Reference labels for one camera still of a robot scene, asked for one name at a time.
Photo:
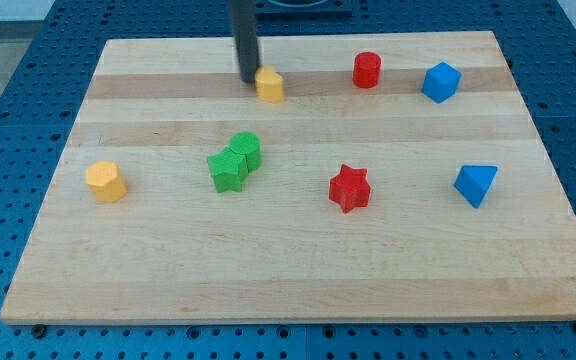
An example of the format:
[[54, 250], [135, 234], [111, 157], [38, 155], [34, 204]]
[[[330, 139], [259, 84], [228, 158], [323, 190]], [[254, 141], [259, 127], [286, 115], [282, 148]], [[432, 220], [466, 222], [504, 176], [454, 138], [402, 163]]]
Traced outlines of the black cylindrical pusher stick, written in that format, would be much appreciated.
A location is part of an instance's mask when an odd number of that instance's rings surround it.
[[261, 65], [255, 4], [253, 0], [229, 0], [228, 5], [240, 78], [246, 84], [254, 84]]

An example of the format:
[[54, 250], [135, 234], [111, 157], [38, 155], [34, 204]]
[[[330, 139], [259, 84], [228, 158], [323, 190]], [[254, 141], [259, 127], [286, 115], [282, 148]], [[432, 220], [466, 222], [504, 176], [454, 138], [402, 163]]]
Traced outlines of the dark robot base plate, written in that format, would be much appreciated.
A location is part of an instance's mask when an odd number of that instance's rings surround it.
[[353, 11], [353, 0], [255, 0], [258, 15], [348, 15]]

